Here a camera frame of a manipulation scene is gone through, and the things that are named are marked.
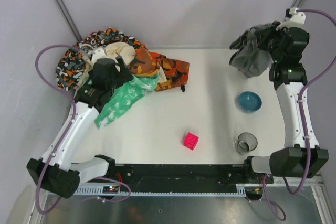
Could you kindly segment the pink cube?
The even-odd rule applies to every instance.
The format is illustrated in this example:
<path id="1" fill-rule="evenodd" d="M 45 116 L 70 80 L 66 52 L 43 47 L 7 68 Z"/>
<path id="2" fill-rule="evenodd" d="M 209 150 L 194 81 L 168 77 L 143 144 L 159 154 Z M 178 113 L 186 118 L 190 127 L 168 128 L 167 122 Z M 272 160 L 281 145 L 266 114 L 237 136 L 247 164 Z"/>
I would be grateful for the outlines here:
<path id="1" fill-rule="evenodd" d="M 183 140 L 183 145 L 190 150 L 194 150 L 198 144 L 199 137 L 193 133 L 188 132 Z"/>

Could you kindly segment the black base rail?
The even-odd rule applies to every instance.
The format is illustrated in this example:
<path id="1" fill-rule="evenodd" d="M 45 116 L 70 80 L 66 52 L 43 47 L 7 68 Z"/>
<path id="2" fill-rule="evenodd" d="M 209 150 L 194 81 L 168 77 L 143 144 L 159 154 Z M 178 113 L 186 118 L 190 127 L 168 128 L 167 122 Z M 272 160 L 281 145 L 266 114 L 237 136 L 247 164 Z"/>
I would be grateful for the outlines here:
<path id="1" fill-rule="evenodd" d="M 262 173 L 254 173 L 244 165 L 169 165 L 117 164 L 105 178 L 117 179 L 130 188 L 196 189 L 231 188 L 237 184 L 261 184 Z"/>

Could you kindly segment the blue ceramic bowl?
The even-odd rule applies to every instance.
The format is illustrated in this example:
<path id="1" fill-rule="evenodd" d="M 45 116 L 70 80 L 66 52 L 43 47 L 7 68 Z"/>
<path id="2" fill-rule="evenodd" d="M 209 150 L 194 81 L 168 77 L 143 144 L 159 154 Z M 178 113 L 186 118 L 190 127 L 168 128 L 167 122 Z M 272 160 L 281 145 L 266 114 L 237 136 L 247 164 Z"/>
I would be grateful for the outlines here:
<path id="1" fill-rule="evenodd" d="M 245 91 L 238 95 L 237 102 L 239 107 L 247 113 L 258 111 L 262 107 L 261 97 L 251 91 Z"/>

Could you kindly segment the red orange camouflage cloth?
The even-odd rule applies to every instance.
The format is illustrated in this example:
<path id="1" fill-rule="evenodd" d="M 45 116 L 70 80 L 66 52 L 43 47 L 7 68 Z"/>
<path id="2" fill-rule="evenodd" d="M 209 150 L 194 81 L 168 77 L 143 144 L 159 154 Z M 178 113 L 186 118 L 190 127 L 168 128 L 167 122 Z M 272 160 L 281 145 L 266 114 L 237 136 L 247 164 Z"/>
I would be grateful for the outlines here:
<path id="1" fill-rule="evenodd" d="M 164 91 L 187 84 L 190 64 L 141 48 L 135 51 L 135 57 L 128 68 L 137 77 L 157 76 L 159 80 L 155 91 Z"/>

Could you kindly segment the orange grey camouflage cloth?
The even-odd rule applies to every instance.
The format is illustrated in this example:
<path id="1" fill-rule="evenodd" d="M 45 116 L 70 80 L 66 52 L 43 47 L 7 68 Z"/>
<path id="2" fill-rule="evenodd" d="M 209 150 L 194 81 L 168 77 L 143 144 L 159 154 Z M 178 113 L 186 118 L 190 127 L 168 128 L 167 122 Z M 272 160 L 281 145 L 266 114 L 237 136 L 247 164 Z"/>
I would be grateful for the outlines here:
<path id="1" fill-rule="evenodd" d="M 140 43 L 132 36 L 127 36 L 123 32 L 114 28 L 103 31 L 92 32 L 88 37 L 74 44 L 74 47 L 91 54 L 91 51 L 109 44 L 124 42 L 134 49 L 145 48 L 145 44 Z M 75 88 L 81 76 L 84 74 L 86 63 L 81 52 L 68 49 L 64 57 L 60 59 L 56 67 L 57 86 L 60 89 L 70 90 Z"/>

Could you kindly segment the green tie-dye cloth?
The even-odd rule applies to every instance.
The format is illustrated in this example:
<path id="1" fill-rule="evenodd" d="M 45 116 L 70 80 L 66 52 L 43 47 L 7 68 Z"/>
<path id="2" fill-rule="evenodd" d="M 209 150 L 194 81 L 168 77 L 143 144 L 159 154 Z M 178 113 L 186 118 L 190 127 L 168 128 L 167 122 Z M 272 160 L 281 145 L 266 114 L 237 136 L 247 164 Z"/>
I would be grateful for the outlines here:
<path id="1" fill-rule="evenodd" d="M 158 74 L 153 77 L 133 76 L 133 80 L 115 89 L 110 101 L 104 105 L 95 119 L 96 127 L 101 130 L 122 117 L 137 101 L 155 90 L 158 80 Z"/>

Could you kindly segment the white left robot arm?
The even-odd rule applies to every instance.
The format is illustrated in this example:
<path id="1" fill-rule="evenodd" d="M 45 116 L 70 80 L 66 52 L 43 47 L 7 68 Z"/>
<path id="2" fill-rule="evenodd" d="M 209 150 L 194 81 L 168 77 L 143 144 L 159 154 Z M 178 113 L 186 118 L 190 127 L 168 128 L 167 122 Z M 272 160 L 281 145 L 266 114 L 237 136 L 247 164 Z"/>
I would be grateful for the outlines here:
<path id="1" fill-rule="evenodd" d="M 116 162 L 99 154 L 83 163 L 73 163 L 90 125 L 111 100 L 117 88 L 133 80 L 121 56 L 100 58 L 89 72 L 86 84 L 72 99 L 72 110 L 50 148 L 40 159 L 30 159 L 27 170 L 35 184 L 62 198 L 70 198 L 80 184 L 93 179 L 114 177 Z"/>

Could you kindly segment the cream white cloth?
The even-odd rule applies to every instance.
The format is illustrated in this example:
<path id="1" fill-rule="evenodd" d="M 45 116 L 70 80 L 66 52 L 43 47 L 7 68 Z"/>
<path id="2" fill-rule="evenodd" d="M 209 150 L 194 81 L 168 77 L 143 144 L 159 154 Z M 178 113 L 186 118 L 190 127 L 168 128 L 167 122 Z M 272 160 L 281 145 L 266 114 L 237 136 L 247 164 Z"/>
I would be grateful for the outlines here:
<path id="1" fill-rule="evenodd" d="M 107 58 L 113 59 L 115 62 L 117 56 L 121 56 L 126 65 L 130 64 L 131 61 L 135 58 L 135 49 L 126 44 L 125 42 L 115 42 L 108 44 L 104 47 L 106 50 Z M 93 64 L 91 62 L 92 51 L 95 50 L 93 46 L 80 46 L 81 51 L 88 49 L 88 56 L 84 56 L 83 60 L 85 62 L 85 70 L 82 76 L 80 77 L 79 81 L 77 82 L 77 87 L 82 87 L 89 79 L 89 71 L 93 69 Z"/>

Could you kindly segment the clear glass cup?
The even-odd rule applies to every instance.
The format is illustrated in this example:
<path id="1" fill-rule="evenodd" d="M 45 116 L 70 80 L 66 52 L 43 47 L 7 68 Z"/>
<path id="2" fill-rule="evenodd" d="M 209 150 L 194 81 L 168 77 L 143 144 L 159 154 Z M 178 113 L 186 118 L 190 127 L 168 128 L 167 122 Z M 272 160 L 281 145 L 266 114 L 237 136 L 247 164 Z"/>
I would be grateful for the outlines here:
<path id="1" fill-rule="evenodd" d="M 257 138 L 249 132 L 241 133 L 235 142 L 236 151 L 240 154 L 245 154 L 254 151 L 257 148 L 257 146 L 258 146 Z"/>

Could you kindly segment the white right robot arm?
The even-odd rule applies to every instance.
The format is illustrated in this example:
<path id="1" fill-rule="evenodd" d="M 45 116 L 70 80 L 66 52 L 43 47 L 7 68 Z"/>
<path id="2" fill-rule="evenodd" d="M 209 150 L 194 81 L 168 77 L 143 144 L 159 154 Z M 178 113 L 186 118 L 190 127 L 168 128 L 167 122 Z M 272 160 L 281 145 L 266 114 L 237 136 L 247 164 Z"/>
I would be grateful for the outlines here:
<path id="1" fill-rule="evenodd" d="M 280 22 L 257 32 L 257 47 L 273 60 L 269 80 L 284 120 L 285 143 L 269 156 L 248 156 L 244 163 L 254 173 L 312 178 L 329 159 L 328 150 L 320 148 L 314 135 L 306 102 L 308 80 L 300 60 L 309 39 L 305 30 L 281 27 Z"/>

